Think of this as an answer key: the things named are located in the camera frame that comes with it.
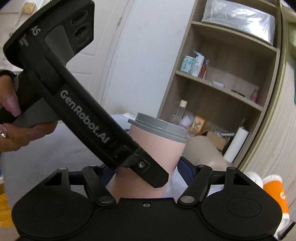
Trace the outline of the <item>left hand with painted nails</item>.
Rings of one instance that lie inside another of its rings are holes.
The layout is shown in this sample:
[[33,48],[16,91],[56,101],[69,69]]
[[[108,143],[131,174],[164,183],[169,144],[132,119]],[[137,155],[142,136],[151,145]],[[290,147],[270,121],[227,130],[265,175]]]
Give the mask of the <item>left hand with painted nails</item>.
[[[19,116],[21,110],[18,98],[14,89],[14,84],[10,75],[1,73],[1,105],[13,116]],[[30,128],[19,128],[10,123],[1,125],[1,151],[16,151],[27,146],[31,141],[40,139],[51,134],[57,126],[57,122],[42,123]]]

